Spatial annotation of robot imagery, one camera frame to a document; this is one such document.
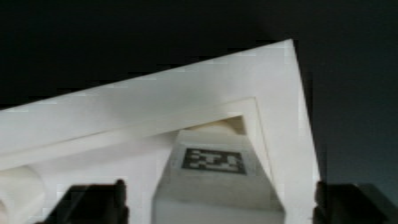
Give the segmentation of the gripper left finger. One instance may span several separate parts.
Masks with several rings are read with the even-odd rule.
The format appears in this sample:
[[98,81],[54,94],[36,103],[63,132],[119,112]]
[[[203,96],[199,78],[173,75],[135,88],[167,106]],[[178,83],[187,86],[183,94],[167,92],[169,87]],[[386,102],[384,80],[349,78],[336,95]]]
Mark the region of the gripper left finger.
[[36,224],[128,224],[127,184],[73,185]]

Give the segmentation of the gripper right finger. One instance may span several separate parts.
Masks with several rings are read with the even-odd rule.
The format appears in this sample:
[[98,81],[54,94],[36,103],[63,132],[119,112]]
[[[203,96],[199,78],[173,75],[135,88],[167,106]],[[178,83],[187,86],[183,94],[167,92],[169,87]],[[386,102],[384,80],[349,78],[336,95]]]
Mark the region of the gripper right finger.
[[313,224],[398,224],[398,207],[374,184],[317,183]]

